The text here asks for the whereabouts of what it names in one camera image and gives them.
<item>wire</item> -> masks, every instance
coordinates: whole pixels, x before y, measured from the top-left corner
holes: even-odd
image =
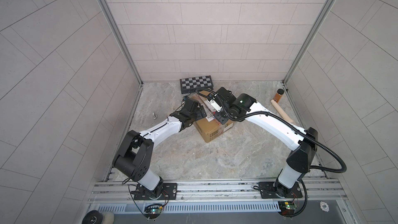
[[[307,206],[307,201],[308,201],[307,189],[306,189],[306,187],[304,185],[304,182],[301,179],[300,179],[299,182],[301,182],[302,188],[304,190],[304,204],[302,205],[302,207],[301,207],[301,209],[299,211],[295,212],[292,215],[284,215],[284,217],[295,217],[295,216],[298,216],[299,214],[301,214],[304,211],[305,207]]]
[[[128,185],[128,187],[129,187],[129,193],[130,193],[130,196],[131,196],[132,201],[134,202],[134,204],[135,204],[135,206],[138,208],[138,210],[142,213],[142,215],[146,218],[145,214],[144,214],[144,213],[141,211],[141,209],[138,207],[137,203],[136,203],[135,200],[134,200],[134,197],[133,197],[132,194],[131,194],[130,185]]]
[[[346,172],[347,170],[347,166],[346,163],[335,153],[333,152],[331,149],[329,149],[328,147],[326,147],[325,145],[321,144],[320,142],[316,141],[314,138],[308,136],[307,134],[302,133],[299,129],[297,129],[296,127],[294,127],[292,124],[290,124],[289,122],[287,122],[286,120],[284,120],[283,118],[279,117],[276,114],[273,114],[272,112],[266,112],[266,111],[257,111],[257,112],[251,112],[248,113],[242,117],[239,118],[234,118],[232,117],[228,111],[226,111],[226,106],[224,101],[221,99],[220,95],[217,94],[216,92],[214,92],[213,90],[210,90],[208,88],[198,88],[196,89],[196,93],[199,94],[199,90],[201,91],[207,91],[207,92],[211,92],[214,94],[213,97],[217,98],[220,102],[221,102],[221,107],[224,109],[225,115],[231,119],[232,121],[241,121],[244,120],[248,117],[254,116],[254,115],[259,115],[259,114],[263,114],[265,116],[270,116],[273,118],[276,118],[277,120],[281,121],[282,123],[284,123],[285,125],[287,125],[288,127],[290,127],[296,134],[306,138],[309,142],[321,147],[322,149],[324,149],[326,152],[328,152],[330,155],[332,155],[332,157],[334,157],[341,165],[341,169],[332,169],[332,168],[327,168],[327,167],[323,167],[323,166],[310,166],[310,169],[320,169],[323,171],[327,171],[327,172],[334,172],[334,173],[343,173]]]

